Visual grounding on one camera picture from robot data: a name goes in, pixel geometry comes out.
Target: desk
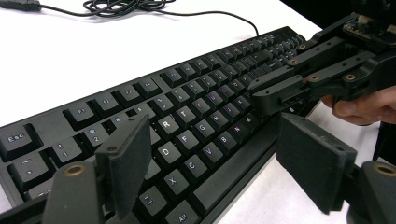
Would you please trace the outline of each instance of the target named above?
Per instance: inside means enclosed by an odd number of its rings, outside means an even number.
[[[77,0],[41,4],[84,11]],[[232,12],[253,21],[261,34],[289,26],[309,39],[319,30],[276,0],[178,0],[166,10]],[[0,126],[255,35],[247,23],[224,15],[183,18],[138,12],[104,20],[45,9],[41,13],[1,9],[0,24]],[[310,118],[353,147],[373,151],[377,126],[345,124],[323,105]],[[367,154],[360,153],[359,160],[369,160]],[[0,190],[0,211],[8,208]],[[272,159],[219,223],[342,223],[345,210],[322,215]]]

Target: keyboard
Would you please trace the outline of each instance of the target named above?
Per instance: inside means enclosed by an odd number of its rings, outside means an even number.
[[[44,206],[56,170],[94,161],[125,120],[149,114],[152,160],[128,218],[213,222],[276,151],[276,116],[258,113],[247,87],[287,64],[302,42],[283,27],[1,127],[8,200],[22,214]],[[306,116],[314,106],[301,101],[287,112]]]

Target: cable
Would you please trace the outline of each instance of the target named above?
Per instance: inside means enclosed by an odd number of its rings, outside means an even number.
[[[136,10],[158,12],[171,16],[184,17],[206,14],[223,14],[247,22],[254,28],[256,35],[259,35],[259,31],[253,22],[248,21],[240,16],[234,15],[233,13],[217,10],[196,13],[176,13],[162,10],[166,6],[166,4],[173,2],[176,2],[176,0],[88,0],[83,3],[83,6],[90,11],[89,13],[76,13],[57,7],[40,5],[40,3],[36,0],[0,0],[0,7],[13,8],[23,11],[39,11],[41,8],[45,8],[76,17],[98,16],[104,18],[119,18]]]

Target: function key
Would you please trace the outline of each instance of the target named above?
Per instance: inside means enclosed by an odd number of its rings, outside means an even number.
[[[124,85],[119,87],[117,91],[114,91],[114,95],[125,107],[136,105],[143,101],[143,97],[132,85]]]
[[[53,166],[49,158],[42,154],[36,152],[20,157],[8,167],[20,192],[25,192],[52,177]]]
[[[172,88],[184,82],[183,77],[175,69],[169,69],[161,74],[161,77]]]
[[[95,111],[97,111],[102,118],[107,118],[122,110],[122,106],[114,99],[110,92],[97,95],[91,103]]]
[[[134,86],[145,99],[163,92],[150,77],[140,80]]]
[[[62,167],[72,161],[81,161],[88,157],[84,155],[76,140],[72,137],[54,144],[49,150],[49,154],[58,167]]]
[[[31,124],[12,125],[0,132],[0,155],[11,161],[42,146]]]
[[[192,80],[193,78],[198,77],[199,73],[195,71],[188,63],[182,64],[177,71],[181,74],[184,80]]]
[[[199,74],[205,74],[209,71],[209,66],[201,59],[195,60],[192,65],[199,71]]]
[[[221,64],[219,63],[218,59],[215,57],[213,54],[209,54],[206,56],[207,60],[211,64],[210,70],[217,69],[221,67]]]
[[[97,115],[93,113],[85,102],[78,102],[70,105],[70,107],[64,111],[64,116],[75,131],[85,128],[99,120]]]

